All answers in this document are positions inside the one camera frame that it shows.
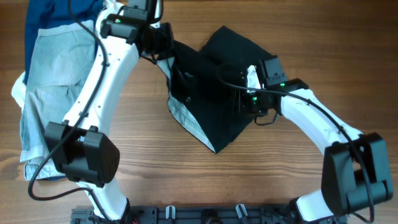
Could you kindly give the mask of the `black shorts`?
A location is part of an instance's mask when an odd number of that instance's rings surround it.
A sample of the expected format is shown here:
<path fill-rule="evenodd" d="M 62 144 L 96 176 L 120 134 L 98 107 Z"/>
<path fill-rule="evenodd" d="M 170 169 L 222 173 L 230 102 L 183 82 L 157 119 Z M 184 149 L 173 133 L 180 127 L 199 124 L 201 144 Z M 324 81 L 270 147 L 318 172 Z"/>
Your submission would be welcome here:
<path fill-rule="evenodd" d="M 167 77 L 173 117 L 215 154 L 233 142 L 252 122 L 237 110 L 238 91 L 222 84 L 246 85 L 248 67 L 273 55 L 251 40 L 223 26 L 199 50 L 174 41 L 173 50 L 158 58 Z"/>

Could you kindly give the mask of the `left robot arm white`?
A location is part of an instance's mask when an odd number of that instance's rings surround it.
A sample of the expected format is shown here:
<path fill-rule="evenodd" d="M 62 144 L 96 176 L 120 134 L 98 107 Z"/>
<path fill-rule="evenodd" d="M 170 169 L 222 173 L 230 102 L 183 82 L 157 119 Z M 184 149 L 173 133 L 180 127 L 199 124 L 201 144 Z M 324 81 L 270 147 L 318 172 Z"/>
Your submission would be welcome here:
<path fill-rule="evenodd" d="M 58 172 L 77 184 L 92 207 L 87 223 L 137 223 L 137 213 L 116 180 L 119 149 L 109 126 L 125 82 L 140 58 L 172 48 L 169 24 L 161 23 L 161 1 L 134 1 L 107 14 L 95 39 L 99 45 L 82 91 L 61 123 L 49 123 L 45 141 Z"/>

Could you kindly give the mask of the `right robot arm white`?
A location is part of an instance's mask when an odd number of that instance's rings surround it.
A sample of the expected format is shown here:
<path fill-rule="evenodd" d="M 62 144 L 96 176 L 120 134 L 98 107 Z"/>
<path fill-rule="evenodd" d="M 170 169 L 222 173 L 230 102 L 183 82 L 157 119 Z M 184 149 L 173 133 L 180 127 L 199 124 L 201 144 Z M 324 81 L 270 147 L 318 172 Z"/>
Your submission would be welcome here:
<path fill-rule="evenodd" d="M 225 84 L 239 96 L 238 109 L 264 116 L 270 109 L 298 126 L 323 156 L 320 189 L 296 198 L 290 218 L 297 223 L 340 221 L 354 215 L 365 223 L 374 207 L 393 197 L 385 140 L 363 134 L 339 119 L 301 79 L 288 79 L 277 57 L 247 67 L 228 65 Z"/>

